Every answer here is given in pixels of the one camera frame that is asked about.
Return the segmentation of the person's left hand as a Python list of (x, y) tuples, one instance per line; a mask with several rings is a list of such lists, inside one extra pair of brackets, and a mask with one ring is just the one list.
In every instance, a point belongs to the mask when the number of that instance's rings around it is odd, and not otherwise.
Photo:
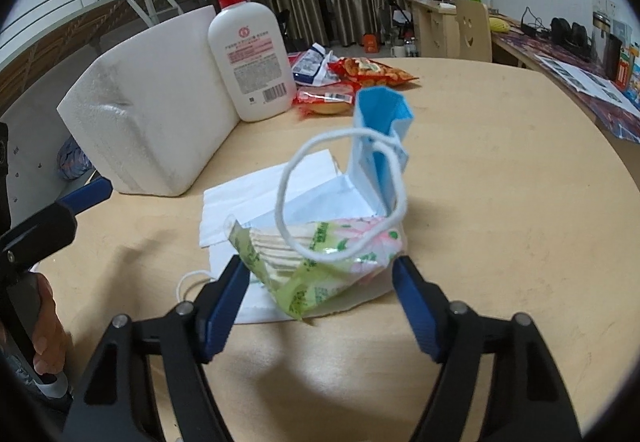
[(56, 314), (52, 287), (47, 277), (36, 273), (40, 311), (32, 332), (35, 356), (32, 360), (38, 375), (61, 373), (66, 360), (67, 332)]

